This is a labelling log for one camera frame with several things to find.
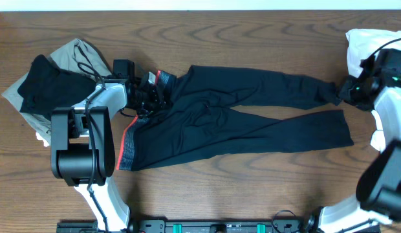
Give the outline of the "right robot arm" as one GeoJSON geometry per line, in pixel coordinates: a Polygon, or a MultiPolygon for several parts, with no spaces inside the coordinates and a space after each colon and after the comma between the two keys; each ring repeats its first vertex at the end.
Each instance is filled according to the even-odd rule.
{"type": "Polygon", "coordinates": [[[385,147],[361,176],[356,193],[316,210],[302,231],[379,232],[381,225],[401,222],[401,78],[349,76],[339,96],[374,113],[385,147]]]}

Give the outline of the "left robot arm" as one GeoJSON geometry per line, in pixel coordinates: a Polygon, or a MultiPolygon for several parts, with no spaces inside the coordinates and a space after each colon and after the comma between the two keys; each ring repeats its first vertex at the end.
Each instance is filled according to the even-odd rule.
{"type": "Polygon", "coordinates": [[[164,107],[166,82],[157,74],[142,79],[96,76],[95,90],[71,107],[58,107],[51,118],[51,170],[80,193],[95,221],[57,224],[57,232],[139,232],[131,210],[120,197],[113,173],[116,168],[111,120],[125,108],[148,115],[164,107]]]}

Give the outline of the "black leggings red waistband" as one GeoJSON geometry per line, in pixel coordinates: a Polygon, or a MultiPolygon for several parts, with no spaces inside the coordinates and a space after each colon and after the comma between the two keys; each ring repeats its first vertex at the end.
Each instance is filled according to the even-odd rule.
{"type": "Polygon", "coordinates": [[[157,85],[168,106],[124,131],[117,167],[138,171],[237,153],[294,153],[352,146],[336,86],[303,75],[193,65],[164,71],[157,85]]]}

